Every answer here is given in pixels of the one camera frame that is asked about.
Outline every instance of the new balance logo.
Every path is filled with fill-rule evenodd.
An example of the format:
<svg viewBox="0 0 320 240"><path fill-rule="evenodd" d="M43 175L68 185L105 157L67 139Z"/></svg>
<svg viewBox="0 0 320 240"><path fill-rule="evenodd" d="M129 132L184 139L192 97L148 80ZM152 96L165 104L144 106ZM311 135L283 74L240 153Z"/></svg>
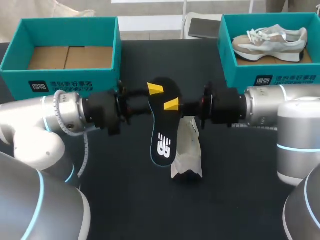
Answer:
<svg viewBox="0 0 320 240"><path fill-rule="evenodd" d="M165 158L170 157L170 145L171 145L171 140L168 139L167 137L163 136L162 134L159 133L159 141L158 141L158 154L160 156L164 156Z"/></svg>

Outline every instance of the cardboard box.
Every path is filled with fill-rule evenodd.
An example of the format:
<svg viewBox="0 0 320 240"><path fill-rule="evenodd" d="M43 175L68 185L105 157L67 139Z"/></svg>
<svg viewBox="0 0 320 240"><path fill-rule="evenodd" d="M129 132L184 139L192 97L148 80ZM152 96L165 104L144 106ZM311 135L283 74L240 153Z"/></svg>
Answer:
<svg viewBox="0 0 320 240"><path fill-rule="evenodd" d="M117 17L22 19L0 73L16 100L57 90L87 97L117 88L121 48Z"/></svg>
<svg viewBox="0 0 320 240"><path fill-rule="evenodd" d="M301 62L266 56L257 62L236 57L232 39L251 29L279 24L287 30L306 28L308 44ZM315 13L264 13L223 15L218 49L228 87L244 92L250 86L320 84L320 18Z"/></svg>

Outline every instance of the white sneaker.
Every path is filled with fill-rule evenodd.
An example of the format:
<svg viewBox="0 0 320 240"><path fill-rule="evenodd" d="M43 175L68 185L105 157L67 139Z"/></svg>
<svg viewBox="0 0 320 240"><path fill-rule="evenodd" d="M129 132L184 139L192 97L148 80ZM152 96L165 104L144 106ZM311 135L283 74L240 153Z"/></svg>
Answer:
<svg viewBox="0 0 320 240"><path fill-rule="evenodd" d="M277 24L247 31L247 35L235 37L232 46L238 56L249 61L273 56L283 61L300 62L307 41L308 32L304 27L298 31L290 31Z"/></svg>

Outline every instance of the tablet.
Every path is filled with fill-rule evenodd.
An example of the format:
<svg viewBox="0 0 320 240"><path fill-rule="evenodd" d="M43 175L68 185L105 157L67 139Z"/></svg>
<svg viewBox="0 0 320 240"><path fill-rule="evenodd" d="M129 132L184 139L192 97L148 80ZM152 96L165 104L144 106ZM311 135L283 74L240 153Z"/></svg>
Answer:
<svg viewBox="0 0 320 240"><path fill-rule="evenodd" d="M194 38L216 39L219 36L220 21L192 18L189 36Z"/></svg>

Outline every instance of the cable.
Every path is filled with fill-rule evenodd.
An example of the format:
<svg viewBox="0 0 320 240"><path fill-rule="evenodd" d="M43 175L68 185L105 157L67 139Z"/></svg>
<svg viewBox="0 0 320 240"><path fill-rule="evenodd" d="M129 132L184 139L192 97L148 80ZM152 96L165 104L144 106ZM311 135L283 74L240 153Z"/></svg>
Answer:
<svg viewBox="0 0 320 240"><path fill-rule="evenodd" d="M55 92L54 96L53 96L53 109L54 109L54 114L56 116L56 120L60 126L60 128L69 136L71 137L78 137L83 135L83 140L84 140L84 159L83 159L83 163L82 166L80 168L80 171L78 172L78 177L80 178L82 176L82 174L84 173L87 163L88 163L88 158L89 158L89 140L88 140L88 134L87 132L92 131L93 129L89 128L86 129L86 127L84 127L84 131L83 132L72 132L70 131L66 125L63 123L62 121L62 117L61 117L61 113L60 113L60 109L59 109L59 96L61 94L66 94L65 91L62 90L58 90Z"/></svg>
<svg viewBox="0 0 320 240"><path fill-rule="evenodd" d="M248 126L245 123L234 123L234 124L232 124L232 127L233 128L252 128L252 129L278 131L278 128L276 126Z"/></svg>

